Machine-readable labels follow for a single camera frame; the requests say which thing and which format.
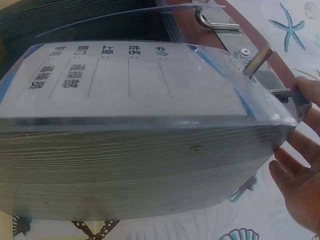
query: screw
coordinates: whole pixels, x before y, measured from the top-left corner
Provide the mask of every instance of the screw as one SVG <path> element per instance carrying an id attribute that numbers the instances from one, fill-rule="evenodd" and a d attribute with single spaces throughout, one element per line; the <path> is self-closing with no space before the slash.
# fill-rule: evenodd
<path id="1" fill-rule="evenodd" d="M 199 153 L 201 150 L 202 150 L 201 146 L 193 146 L 190 148 L 190 151 L 194 153 Z"/>
<path id="2" fill-rule="evenodd" d="M 250 55 L 250 50 L 247 48 L 242 48 L 241 49 L 241 54 L 244 56 L 249 56 Z"/>

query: blue starfish pattern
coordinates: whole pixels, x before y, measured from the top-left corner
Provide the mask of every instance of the blue starfish pattern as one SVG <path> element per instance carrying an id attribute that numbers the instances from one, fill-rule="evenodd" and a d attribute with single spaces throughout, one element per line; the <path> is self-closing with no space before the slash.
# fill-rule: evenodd
<path id="1" fill-rule="evenodd" d="M 297 25 L 293 26 L 292 18 L 290 16 L 289 12 L 287 11 L 287 9 L 284 8 L 284 6 L 281 3 L 280 3 L 280 6 L 284 11 L 285 17 L 288 21 L 288 26 L 283 25 L 282 23 L 274 21 L 274 20 L 269 20 L 269 23 L 271 23 L 272 25 L 274 25 L 278 29 L 286 31 L 286 35 L 284 38 L 284 52 L 286 52 L 286 53 L 288 52 L 289 41 L 290 41 L 291 36 L 293 37 L 293 39 L 296 41 L 296 43 L 303 50 L 306 50 L 305 46 L 302 44 L 302 42 L 298 38 L 297 34 L 295 33 L 295 31 L 301 30 L 305 27 L 305 21 L 301 21 Z"/>

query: hand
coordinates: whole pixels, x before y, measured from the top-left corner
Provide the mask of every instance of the hand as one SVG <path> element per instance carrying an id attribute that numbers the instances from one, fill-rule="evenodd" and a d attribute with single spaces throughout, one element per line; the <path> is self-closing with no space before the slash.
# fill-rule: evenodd
<path id="1" fill-rule="evenodd" d="M 297 78 L 301 93 L 320 107 L 320 81 Z M 320 111 L 311 108 L 303 120 L 320 136 Z M 297 223 L 320 236 L 320 145 L 295 130 L 288 138 L 310 164 L 303 166 L 284 149 L 275 152 L 269 164 L 273 180 L 284 196 L 285 205 Z"/>

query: metal clip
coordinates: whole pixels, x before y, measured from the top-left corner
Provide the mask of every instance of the metal clip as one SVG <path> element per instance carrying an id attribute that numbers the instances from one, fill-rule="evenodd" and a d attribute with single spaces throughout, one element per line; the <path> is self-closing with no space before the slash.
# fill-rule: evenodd
<path id="1" fill-rule="evenodd" d="M 200 4 L 207 4 L 210 0 L 200 0 Z M 212 29 L 217 33 L 240 33 L 240 25 L 236 23 L 218 23 L 218 22 L 209 22 L 202 15 L 203 8 L 196 8 L 194 11 L 194 16 L 196 21 L 203 27 Z"/>

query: starfish print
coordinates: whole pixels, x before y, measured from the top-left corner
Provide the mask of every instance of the starfish print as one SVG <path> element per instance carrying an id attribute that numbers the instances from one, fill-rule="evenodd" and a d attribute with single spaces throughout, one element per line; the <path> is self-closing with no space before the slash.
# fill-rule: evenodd
<path id="1" fill-rule="evenodd" d="M 103 227 L 97 234 L 93 234 L 84 221 L 71 221 L 77 229 L 82 230 L 88 238 L 86 240 L 103 240 L 106 235 L 119 223 L 119 220 L 104 221 Z"/>
<path id="2" fill-rule="evenodd" d="M 316 72 L 318 73 L 319 78 L 317 78 L 317 77 L 313 76 L 312 74 L 307 73 L 307 72 L 305 72 L 305 71 L 298 70 L 298 69 L 296 69 L 296 68 L 294 68 L 294 70 L 296 70 L 296 71 L 298 71 L 298 72 L 300 72 L 300 73 L 302 73 L 302 74 L 305 74 L 305 75 L 307 75 L 307 76 L 309 76 L 309 77 L 311 77 L 311 78 L 313 78 L 313 79 L 315 79 L 315 80 L 320 81 L 320 71 L 319 71 L 318 69 L 316 69 Z"/>
<path id="3" fill-rule="evenodd" d="M 286 17 L 286 19 L 288 21 L 288 26 L 283 25 L 282 23 L 274 21 L 274 20 L 269 20 L 269 23 L 271 23 L 272 25 L 274 25 L 278 29 L 286 31 L 286 35 L 285 35 L 285 38 L 284 38 L 284 52 L 285 53 L 288 52 L 289 41 L 290 41 L 291 36 L 293 37 L 293 39 L 296 41 L 296 43 L 303 50 L 306 50 L 305 46 L 302 44 L 302 42 L 298 38 L 297 34 L 295 33 L 295 31 L 301 30 L 301 29 L 303 29 L 305 27 L 305 21 L 301 21 L 297 25 L 293 26 L 292 18 L 290 16 L 289 12 L 287 11 L 287 9 L 284 8 L 284 6 L 281 3 L 280 3 L 280 6 L 284 11 L 285 17 Z"/>

